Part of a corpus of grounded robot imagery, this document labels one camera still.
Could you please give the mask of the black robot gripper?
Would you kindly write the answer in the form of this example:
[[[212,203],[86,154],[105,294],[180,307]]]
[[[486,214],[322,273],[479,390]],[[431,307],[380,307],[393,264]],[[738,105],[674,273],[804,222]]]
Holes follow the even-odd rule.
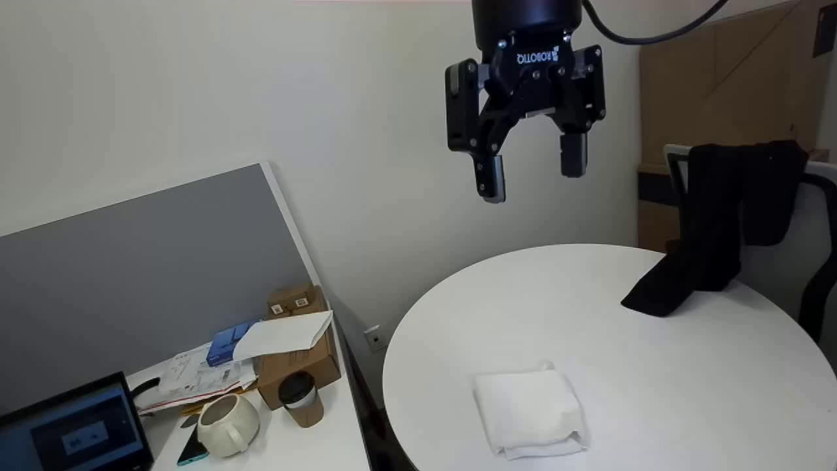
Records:
[[[581,0],[471,0],[479,60],[445,69],[447,148],[475,153],[475,192],[505,200],[500,153],[508,131],[529,115],[550,115],[559,136],[566,178],[587,173],[583,136],[604,119],[600,48],[576,50]]]

